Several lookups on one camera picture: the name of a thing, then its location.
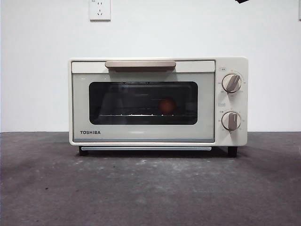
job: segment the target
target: control knob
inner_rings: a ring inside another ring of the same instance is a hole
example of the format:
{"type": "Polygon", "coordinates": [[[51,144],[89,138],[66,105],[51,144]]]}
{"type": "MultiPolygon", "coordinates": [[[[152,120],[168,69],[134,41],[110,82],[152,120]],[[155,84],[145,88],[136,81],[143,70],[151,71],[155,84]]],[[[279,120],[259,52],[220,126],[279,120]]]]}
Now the control knob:
{"type": "Polygon", "coordinates": [[[228,93],[235,93],[240,89],[241,78],[237,74],[228,74],[222,80],[222,87],[228,93]]]}
{"type": "Polygon", "coordinates": [[[236,130],[240,126],[240,116],[235,112],[227,112],[222,117],[222,125],[227,130],[236,130]]]}

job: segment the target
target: wall outlet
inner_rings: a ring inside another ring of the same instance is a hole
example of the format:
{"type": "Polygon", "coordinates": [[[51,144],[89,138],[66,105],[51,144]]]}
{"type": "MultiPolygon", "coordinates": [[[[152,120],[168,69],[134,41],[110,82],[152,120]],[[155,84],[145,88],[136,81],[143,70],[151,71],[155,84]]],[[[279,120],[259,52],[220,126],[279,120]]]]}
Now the wall outlet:
{"type": "Polygon", "coordinates": [[[89,0],[90,21],[111,20],[111,0],[89,0]]]}

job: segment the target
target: food item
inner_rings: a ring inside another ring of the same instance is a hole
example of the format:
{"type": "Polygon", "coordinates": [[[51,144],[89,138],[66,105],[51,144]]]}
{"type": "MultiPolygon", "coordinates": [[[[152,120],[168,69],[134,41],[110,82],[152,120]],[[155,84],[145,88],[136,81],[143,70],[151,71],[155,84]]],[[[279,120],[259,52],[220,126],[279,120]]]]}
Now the food item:
{"type": "Polygon", "coordinates": [[[172,98],[168,97],[160,100],[158,107],[163,114],[172,114],[176,109],[176,103],[172,98]]]}

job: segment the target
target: toaster oven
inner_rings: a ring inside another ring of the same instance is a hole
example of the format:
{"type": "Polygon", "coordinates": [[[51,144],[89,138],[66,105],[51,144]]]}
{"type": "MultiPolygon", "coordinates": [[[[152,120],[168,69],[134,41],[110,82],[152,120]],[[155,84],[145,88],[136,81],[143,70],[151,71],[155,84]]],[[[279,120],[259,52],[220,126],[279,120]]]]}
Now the toaster oven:
{"type": "Polygon", "coordinates": [[[69,61],[71,145],[89,150],[211,150],[247,143],[248,61],[75,58],[69,61]]]}

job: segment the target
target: black foot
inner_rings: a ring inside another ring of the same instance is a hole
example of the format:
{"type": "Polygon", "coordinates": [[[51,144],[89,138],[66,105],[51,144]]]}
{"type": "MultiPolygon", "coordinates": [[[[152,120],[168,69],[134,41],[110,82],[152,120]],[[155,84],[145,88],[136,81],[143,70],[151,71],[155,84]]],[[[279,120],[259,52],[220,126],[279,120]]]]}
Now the black foot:
{"type": "Polygon", "coordinates": [[[237,147],[228,147],[228,156],[235,158],[237,156],[237,147]]]}
{"type": "Polygon", "coordinates": [[[83,150],[81,149],[81,146],[79,146],[79,155],[80,155],[80,156],[87,156],[87,155],[88,155],[88,151],[83,151],[83,150]]]}

